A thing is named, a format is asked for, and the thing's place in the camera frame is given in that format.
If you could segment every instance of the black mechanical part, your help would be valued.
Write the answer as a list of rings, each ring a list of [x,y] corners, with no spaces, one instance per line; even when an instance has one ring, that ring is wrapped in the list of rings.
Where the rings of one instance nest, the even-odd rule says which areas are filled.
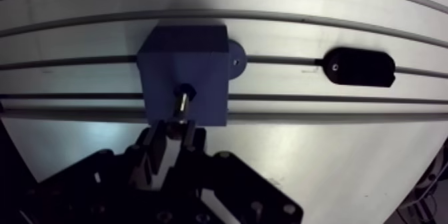
[[[390,87],[395,80],[394,60],[380,51],[340,47],[317,64],[331,82],[340,85]]]
[[[223,224],[201,200],[210,189],[241,223],[301,222],[302,208],[234,154],[205,154],[206,130],[194,122],[182,124],[181,150],[162,188],[141,187],[136,177],[150,184],[159,171],[168,126],[154,123],[124,154],[98,151],[41,182],[22,199],[22,212],[41,224]]]

